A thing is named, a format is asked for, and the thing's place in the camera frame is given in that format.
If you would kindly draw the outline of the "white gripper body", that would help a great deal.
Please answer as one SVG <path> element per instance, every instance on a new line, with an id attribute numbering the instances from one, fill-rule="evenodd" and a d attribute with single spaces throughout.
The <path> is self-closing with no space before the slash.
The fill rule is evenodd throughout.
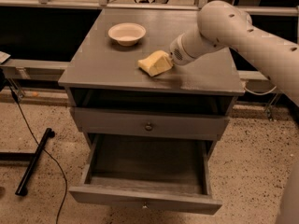
<path id="1" fill-rule="evenodd" d="M 186 65 L 193 62 L 199 56 L 199 43 L 200 38 L 198 33 L 192 31 L 179 35 L 170 45 L 169 52 L 176 65 Z"/>

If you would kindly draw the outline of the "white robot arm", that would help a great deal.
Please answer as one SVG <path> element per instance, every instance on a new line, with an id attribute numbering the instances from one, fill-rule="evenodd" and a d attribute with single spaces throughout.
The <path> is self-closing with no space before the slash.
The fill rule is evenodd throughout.
<path id="1" fill-rule="evenodd" d="M 228 47 L 253 65 L 292 102 L 299 105 L 298 45 L 252 25 L 250 16 L 223 1 L 212 1 L 197 13 L 194 27 L 170 45 L 176 65 Z"/>

